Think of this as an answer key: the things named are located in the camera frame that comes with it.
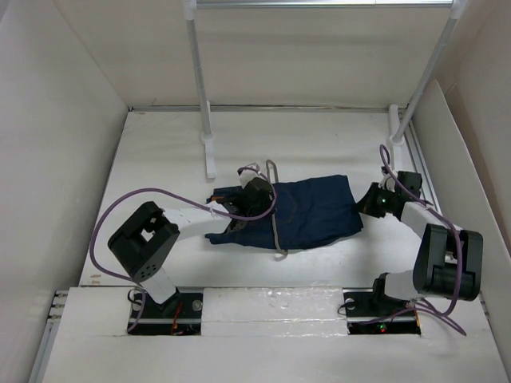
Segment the dark blue denim trousers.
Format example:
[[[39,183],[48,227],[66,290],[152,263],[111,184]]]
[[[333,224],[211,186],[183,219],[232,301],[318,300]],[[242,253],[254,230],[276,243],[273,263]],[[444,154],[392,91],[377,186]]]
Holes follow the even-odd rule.
[[[274,184],[277,201],[273,231],[270,216],[248,222],[243,230],[207,233],[212,245],[234,243],[245,247],[308,250],[324,247],[363,229],[347,176],[333,175]]]

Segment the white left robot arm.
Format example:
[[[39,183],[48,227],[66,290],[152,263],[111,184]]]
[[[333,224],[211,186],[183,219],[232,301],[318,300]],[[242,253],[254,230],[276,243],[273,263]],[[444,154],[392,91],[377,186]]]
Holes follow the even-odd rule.
[[[164,269],[178,240],[206,234],[229,234],[248,222],[269,215],[275,206],[275,189],[255,177],[231,195],[194,207],[164,210],[153,201],[143,203],[108,241],[108,248],[160,316],[173,314],[180,291]]]

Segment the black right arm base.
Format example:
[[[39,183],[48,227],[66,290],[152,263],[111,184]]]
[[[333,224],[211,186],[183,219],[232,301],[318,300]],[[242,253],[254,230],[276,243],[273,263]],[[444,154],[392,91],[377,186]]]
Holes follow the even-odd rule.
[[[343,288],[343,302],[337,314],[347,320],[349,335],[420,335],[421,329],[414,311],[407,302],[384,294],[386,274],[379,275],[372,287]]]

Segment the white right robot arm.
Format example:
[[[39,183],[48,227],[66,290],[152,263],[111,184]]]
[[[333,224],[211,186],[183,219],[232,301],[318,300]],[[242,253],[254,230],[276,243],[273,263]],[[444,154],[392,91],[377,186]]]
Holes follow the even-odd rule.
[[[456,227],[419,199],[422,176],[399,172],[370,185],[355,204],[355,210],[375,218],[394,216],[421,240],[414,268],[401,273],[383,273],[369,294],[369,304],[378,314],[388,314],[398,300],[431,296],[454,301],[473,301],[480,293],[483,237],[476,231]]]

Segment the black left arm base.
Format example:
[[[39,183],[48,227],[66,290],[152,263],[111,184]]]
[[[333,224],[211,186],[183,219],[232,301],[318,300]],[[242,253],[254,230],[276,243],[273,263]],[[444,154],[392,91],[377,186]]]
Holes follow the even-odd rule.
[[[139,288],[127,293],[130,304],[127,334],[133,336],[197,336],[201,334],[204,292],[177,291],[167,302],[155,303]]]

